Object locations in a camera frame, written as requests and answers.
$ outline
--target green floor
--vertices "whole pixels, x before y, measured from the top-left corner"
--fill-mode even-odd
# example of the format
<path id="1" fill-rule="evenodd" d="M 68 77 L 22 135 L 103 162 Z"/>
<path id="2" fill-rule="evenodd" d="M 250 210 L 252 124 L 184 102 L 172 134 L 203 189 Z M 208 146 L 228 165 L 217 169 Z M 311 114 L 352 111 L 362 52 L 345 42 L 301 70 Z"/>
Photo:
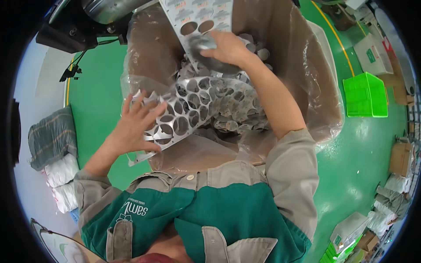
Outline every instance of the green floor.
<path id="1" fill-rule="evenodd" d="M 325 30 L 344 97 L 342 80 L 352 77 L 352 73 L 342 47 L 312 2 L 301 1 L 301 12 Z M 354 74 L 362 73 L 352 46 L 364 37 L 364 33 L 355 26 L 337 34 Z M 79 63 L 83 69 L 80 79 L 70 82 L 69 102 L 76 125 L 81 168 L 119 120 L 120 75 L 126 49 L 127 46 L 113 43 L 90 50 Z M 391 88 L 388 88 L 388 96 L 388 118 L 346 118 L 336 140 L 317 155 L 320 184 L 314 201 L 319 218 L 306 262 L 319 261 L 337 223 L 354 211 L 367 215 L 374 202 L 377 183 L 381 181 L 384 185 L 386 182 L 394 135 L 402 135 L 406 127 L 405 107 L 395 104 Z M 120 189 L 125 189 L 136 176 L 150 170 L 146 162 L 134 167 L 128 167 L 127 163 L 127 158 L 120 156 L 109 173 L 111 183 Z"/>

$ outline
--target green vest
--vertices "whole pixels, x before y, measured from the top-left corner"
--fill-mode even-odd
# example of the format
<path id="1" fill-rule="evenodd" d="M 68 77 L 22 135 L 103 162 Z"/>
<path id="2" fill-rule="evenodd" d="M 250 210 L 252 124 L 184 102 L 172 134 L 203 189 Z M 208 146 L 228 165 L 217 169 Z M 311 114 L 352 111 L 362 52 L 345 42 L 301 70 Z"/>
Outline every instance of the green vest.
<path id="1" fill-rule="evenodd" d="M 144 254 L 171 222 L 194 262 L 205 262 L 203 226 L 213 226 L 229 246 L 240 239 L 278 241 L 266 262 L 301 262 L 311 246 L 307 236 L 280 214 L 265 182 L 199 190 L 174 187 L 168 192 L 139 188 L 122 192 L 81 229 L 87 248 L 106 259 L 107 230 L 121 220 L 133 225 L 132 257 Z"/>

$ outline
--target green plastic crate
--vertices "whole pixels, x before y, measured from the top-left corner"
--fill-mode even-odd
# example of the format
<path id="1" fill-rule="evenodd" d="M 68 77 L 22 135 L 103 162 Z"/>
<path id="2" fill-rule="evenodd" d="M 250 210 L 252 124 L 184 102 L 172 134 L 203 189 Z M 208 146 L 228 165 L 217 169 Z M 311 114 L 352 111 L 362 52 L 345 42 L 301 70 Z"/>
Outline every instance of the green plastic crate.
<path id="1" fill-rule="evenodd" d="M 357 243 L 360 241 L 361 237 L 362 235 L 355 240 L 355 243 L 352 244 L 352 246 L 339 254 L 336 253 L 335 247 L 333 246 L 332 242 L 330 242 L 319 263 L 335 263 L 337 262 L 338 257 L 346 259 L 351 254 L 352 250 L 357 246 Z"/>
<path id="2" fill-rule="evenodd" d="M 364 72 L 342 82 L 348 117 L 388 116 L 386 89 L 381 79 Z"/>

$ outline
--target cardboard box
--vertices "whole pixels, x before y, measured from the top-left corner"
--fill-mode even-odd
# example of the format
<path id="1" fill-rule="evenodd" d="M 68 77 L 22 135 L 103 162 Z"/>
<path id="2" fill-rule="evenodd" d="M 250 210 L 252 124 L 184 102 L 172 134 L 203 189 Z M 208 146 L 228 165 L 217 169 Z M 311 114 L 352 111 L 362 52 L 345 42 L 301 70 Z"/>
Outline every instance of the cardboard box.
<path id="1" fill-rule="evenodd" d="M 393 87 L 393 94 L 397 104 L 408 105 L 410 102 L 408 102 L 405 81 L 403 79 L 399 61 L 392 50 L 387 52 L 387 56 L 392 64 L 393 74 L 383 74 L 378 75 L 377 77 L 384 82 L 385 87 Z"/>
<path id="2" fill-rule="evenodd" d="M 237 35 L 249 33 L 256 42 L 264 43 L 270 51 L 265 62 L 290 90 L 317 143 L 325 144 L 339 133 L 343 125 L 341 94 L 319 41 L 290 0 L 234 1 L 232 31 Z M 130 76 L 130 85 L 122 86 L 123 94 L 135 93 L 146 85 L 139 76 L 172 86 L 184 50 L 162 7 L 157 4 L 137 12 L 129 34 L 125 73 Z M 233 142 L 217 139 L 218 142 L 208 139 L 213 143 L 209 147 L 203 140 L 189 136 L 150 158 L 149 164 L 153 170 L 185 173 L 244 159 L 237 156 L 239 137 Z M 244 141 L 243 138 L 241 143 L 250 153 L 246 159 L 254 165 L 264 163 L 277 142 L 272 131 L 253 133 L 246 144 Z"/>
<path id="3" fill-rule="evenodd" d="M 409 132 L 410 133 L 415 132 L 415 123 L 413 123 L 413 122 L 409 123 Z"/>
<path id="4" fill-rule="evenodd" d="M 368 230 L 360 239 L 357 246 L 362 250 L 370 252 L 373 250 L 375 245 L 378 243 L 378 237 L 376 234 Z"/>
<path id="5" fill-rule="evenodd" d="M 410 169 L 413 147 L 410 143 L 395 143 L 390 156 L 389 172 L 406 177 Z"/>
<path id="6" fill-rule="evenodd" d="M 408 102 L 409 107 L 413 107 L 415 105 L 415 99 L 413 96 L 406 96 L 406 101 Z"/>

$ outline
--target white bag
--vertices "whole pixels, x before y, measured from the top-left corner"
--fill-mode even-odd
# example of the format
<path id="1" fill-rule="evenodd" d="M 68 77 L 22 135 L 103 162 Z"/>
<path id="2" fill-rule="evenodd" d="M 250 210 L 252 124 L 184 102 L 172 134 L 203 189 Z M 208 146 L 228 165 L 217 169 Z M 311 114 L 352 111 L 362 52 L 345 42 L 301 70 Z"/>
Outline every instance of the white bag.
<path id="1" fill-rule="evenodd" d="M 47 175 L 47 183 L 50 187 L 62 186 L 75 177 L 79 171 L 76 157 L 71 154 L 67 154 L 57 162 L 54 162 L 45 167 L 45 173 Z"/>
<path id="2" fill-rule="evenodd" d="M 385 215 L 382 212 L 375 209 L 374 211 L 368 212 L 368 217 L 370 222 L 368 222 L 367 227 L 373 231 L 379 238 L 381 238 L 384 233 L 392 226 L 388 225 L 390 221 L 396 218 L 394 213 L 390 215 Z"/>
<path id="3" fill-rule="evenodd" d="M 389 215 L 396 215 L 395 213 L 393 213 L 389 208 L 387 208 L 387 206 L 385 206 L 384 204 L 380 203 L 379 201 L 375 201 L 374 202 L 374 207 L 380 211 L 381 213 L 383 213 L 386 216 Z"/>
<path id="4" fill-rule="evenodd" d="M 75 187 L 73 182 L 52 189 L 53 197 L 63 214 L 77 208 Z"/>
<path id="5" fill-rule="evenodd" d="M 393 173 L 390 175 L 384 187 L 398 193 L 403 193 L 407 183 L 408 177 L 403 177 Z"/>

